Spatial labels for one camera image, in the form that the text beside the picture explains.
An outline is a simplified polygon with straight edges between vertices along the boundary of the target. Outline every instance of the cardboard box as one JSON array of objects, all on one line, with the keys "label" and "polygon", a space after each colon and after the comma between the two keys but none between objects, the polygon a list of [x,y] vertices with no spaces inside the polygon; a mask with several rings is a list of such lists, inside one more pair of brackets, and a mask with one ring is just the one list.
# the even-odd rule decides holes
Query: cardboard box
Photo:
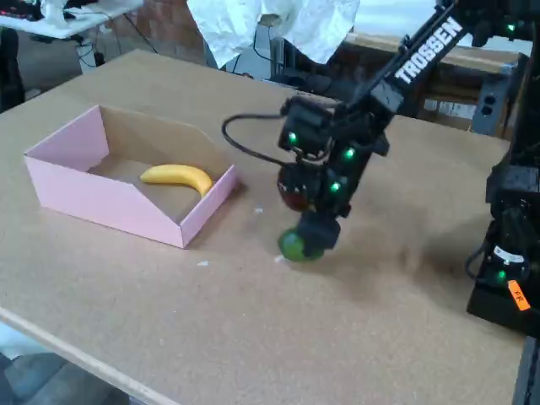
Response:
[{"label": "cardboard box", "polygon": [[[24,154],[42,207],[184,248],[237,184],[235,167],[200,130],[96,106]],[[149,167],[193,165],[214,185],[143,184]]]},{"label": "cardboard box", "polygon": [[436,124],[470,131],[476,106],[459,102],[426,100],[418,119]]}]

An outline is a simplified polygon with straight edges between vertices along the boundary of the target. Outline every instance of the orange label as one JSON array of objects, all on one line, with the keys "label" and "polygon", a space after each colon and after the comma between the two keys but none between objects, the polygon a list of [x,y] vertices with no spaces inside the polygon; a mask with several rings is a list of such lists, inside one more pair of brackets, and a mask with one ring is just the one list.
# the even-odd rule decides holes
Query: orange label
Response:
[{"label": "orange label", "polygon": [[516,302],[517,307],[520,309],[520,311],[526,311],[531,309],[531,306],[529,305],[527,298],[525,298],[525,295],[523,295],[523,291],[521,291],[521,287],[517,283],[517,281],[509,281],[508,289],[510,290],[512,297],[514,297],[514,301]]}]

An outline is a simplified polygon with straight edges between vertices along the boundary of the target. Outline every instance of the wooden table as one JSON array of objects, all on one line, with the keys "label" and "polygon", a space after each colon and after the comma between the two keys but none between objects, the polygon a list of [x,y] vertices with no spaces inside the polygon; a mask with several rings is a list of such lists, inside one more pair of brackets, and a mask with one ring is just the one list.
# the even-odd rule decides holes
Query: wooden table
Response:
[{"label": "wooden table", "polygon": [[[0,320],[152,404],[510,403],[523,339],[465,312],[462,271],[507,144],[398,117],[337,249],[291,265],[277,168],[219,133],[291,94],[138,51],[1,115]],[[189,250],[39,208],[23,152],[97,103],[196,125],[240,167],[246,189]],[[277,122],[231,131],[280,154]]]}]

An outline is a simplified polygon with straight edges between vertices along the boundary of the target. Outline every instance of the metal frame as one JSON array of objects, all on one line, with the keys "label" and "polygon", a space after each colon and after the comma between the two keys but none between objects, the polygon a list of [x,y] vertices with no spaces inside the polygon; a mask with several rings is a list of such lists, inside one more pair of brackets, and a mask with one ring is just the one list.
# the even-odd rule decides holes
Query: metal frame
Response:
[{"label": "metal frame", "polygon": [[472,118],[471,132],[491,136],[497,134],[503,114],[506,112],[506,120],[510,116],[528,61],[528,57],[520,55],[506,72],[486,75]]}]

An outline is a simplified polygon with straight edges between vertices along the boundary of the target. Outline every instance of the wall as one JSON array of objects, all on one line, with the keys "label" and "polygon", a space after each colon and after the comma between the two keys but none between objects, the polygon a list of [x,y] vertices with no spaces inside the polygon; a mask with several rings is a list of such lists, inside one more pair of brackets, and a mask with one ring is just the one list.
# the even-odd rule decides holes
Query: wall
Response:
[{"label": "wall", "polygon": [[[186,0],[145,0],[130,18],[153,42],[171,42],[203,53],[203,38],[187,7]],[[136,38],[137,32],[125,19],[116,21],[121,36]]]}]

